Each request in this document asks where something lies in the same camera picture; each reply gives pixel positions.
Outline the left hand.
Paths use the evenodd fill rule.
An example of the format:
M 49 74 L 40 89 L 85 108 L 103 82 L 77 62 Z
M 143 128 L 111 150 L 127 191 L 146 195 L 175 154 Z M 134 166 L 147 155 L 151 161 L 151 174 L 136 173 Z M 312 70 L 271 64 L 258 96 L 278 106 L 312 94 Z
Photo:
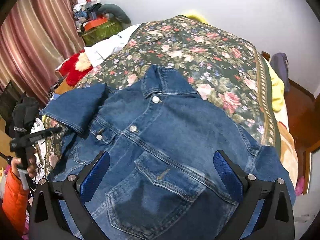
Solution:
M 17 165 L 19 165 L 20 163 L 21 163 L 20 158 L 14 157 L 11 160 L 11 170 L 17 178 L 20 178 L 19 171 L 17 169 Z M 36 169 L 37 169 L 36 157 L 35 155 L 32 155 L 32 157 L 29 159 L 29 166 L 27 168 L 28 175 L 30 178 L 34 178 L 36 176 Z

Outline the orange sleeve forearm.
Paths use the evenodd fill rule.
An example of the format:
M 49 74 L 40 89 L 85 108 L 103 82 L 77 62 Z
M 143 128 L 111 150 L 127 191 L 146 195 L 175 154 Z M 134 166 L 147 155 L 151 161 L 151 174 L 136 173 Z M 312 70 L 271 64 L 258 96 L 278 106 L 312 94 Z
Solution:
M 21 181 L 10 168 L 5 182 L 2 209 L 20 237 L 25 231 L 28 194 L 29 191 L 23 189 Z

